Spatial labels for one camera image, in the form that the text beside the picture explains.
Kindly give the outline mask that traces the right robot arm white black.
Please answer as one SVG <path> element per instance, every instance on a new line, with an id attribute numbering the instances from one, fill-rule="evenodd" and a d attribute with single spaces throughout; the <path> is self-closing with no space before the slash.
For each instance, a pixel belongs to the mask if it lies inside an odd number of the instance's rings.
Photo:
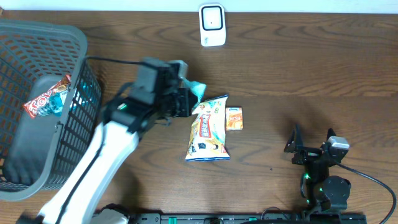
<path id="1" fill-rule="evenodd" d="M 349 152 L 349 143 L 329 129 L 320 147 L 304 145 L 302 133 L 296 125 L 284 152 L 292 153 L 292 163 L 304 166 L 301 194 L 307 199 L 312 213 L 340 212 L 347 209 L 350 181 L 330 175 L 329 168 L 337 165 Z"/>

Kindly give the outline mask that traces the red Top chocolate bar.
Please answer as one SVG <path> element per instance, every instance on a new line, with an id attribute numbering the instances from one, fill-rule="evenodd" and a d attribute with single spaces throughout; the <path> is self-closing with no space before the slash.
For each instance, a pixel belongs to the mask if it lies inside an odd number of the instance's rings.
<path id="1" fill-rule="evenodd" d="M 24 110 L 32 119 L 35 119 L 36 117 L 44 117 L 50 115 L 48 106 L 49 98 L 52 95 L 61 91 L 68 91 L 68 87 L 71 84 L 70 79 L 71 75 L 66 74 L 60 81 L 58 81 L 54 86 L 49 88 L 45 93 L 25 103 L 23 105 Z"/>

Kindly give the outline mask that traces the teal snack packet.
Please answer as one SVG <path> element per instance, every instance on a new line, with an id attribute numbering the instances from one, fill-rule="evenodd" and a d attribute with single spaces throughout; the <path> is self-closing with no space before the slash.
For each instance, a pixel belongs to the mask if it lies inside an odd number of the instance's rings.
<path id="1" fill-rule="evenodd" d="M 197 97 L 197 103 L 201 103 L 201 100 L 205 94 L 207 85 L 197 81 L 189 81 L 186 78 L 182 80 L 183 86 L 190 89 L 190 91 Z"/>

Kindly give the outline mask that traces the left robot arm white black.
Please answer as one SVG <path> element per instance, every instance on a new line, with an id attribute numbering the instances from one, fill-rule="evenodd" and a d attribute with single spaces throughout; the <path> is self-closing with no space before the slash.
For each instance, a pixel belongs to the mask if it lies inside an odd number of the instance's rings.
<path id="1" fill-rule="evenodd" d="M 137 77 L 125 83 L 104 106 L 87 151 L 34 223 L 89 223 L 95 208 L 126 158 L 158 120 L 187 117 L 196 98 L 183 85 L 188 65 L 145 58 Z"/>

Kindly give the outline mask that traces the orange tissue pack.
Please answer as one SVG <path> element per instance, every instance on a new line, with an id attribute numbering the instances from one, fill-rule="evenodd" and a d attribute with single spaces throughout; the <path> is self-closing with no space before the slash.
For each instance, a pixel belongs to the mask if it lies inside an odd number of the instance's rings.
<path id="1" fill-rule="evenodd" d="M 226 108 L 226 130 L 237 131 L 243 129 L 242 107 Z"/>

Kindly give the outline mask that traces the teal mouthwash bottle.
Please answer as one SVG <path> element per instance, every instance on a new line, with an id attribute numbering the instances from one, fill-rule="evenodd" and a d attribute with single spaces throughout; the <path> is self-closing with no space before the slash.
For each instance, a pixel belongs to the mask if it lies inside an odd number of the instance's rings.
<path id="1" fill-rule="evenodd" d="M 63 111 L 63 106 L 65 104 L 65 100 L 67 98 L 68 91 L 61 91 L 52 95 L 49 98 L 49 113 L 54 114 L 55 116 L 61 116 Z"/>

